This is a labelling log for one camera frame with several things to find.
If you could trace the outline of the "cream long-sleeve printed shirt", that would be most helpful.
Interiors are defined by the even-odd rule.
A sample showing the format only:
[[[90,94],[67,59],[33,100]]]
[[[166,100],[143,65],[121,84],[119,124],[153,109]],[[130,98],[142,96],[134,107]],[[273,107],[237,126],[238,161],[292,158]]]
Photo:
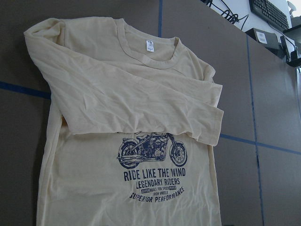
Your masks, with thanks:
[[[221,225],[211,65],[111,17],[50,18],[24,37],[51,90],[37,225]]]

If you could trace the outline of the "black box with label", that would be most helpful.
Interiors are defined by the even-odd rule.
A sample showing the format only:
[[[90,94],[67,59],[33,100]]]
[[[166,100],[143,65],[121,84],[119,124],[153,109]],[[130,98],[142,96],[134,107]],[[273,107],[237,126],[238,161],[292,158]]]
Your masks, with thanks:
[[[256,28],[251,28],[245,33],[252,39],[256,40],[258,43],[263,45],[264,48],[272,52],[277,57],[283,58],[285,56],[285,52],[281,44],[278,42],[276,34],[262,31]]]

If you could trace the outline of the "black monitor stand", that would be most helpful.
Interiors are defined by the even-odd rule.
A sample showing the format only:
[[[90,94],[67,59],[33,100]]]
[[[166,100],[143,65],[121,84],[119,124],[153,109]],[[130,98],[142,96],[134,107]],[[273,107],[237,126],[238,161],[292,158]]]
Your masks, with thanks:
[[[280,37],[282,48],[285,52],[286,63],[294,68],[301,66],[301,57],[298,54],[298,48],[294,42],[301,43],[301,25],[283,30]]]

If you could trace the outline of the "black keyboard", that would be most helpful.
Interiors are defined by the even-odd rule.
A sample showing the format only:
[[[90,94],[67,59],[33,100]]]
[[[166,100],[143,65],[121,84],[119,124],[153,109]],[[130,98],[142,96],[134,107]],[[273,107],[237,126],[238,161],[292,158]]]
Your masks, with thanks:
[[[250,10],[281,32],[289,29],[286,15],[268,0],[249,0]]]

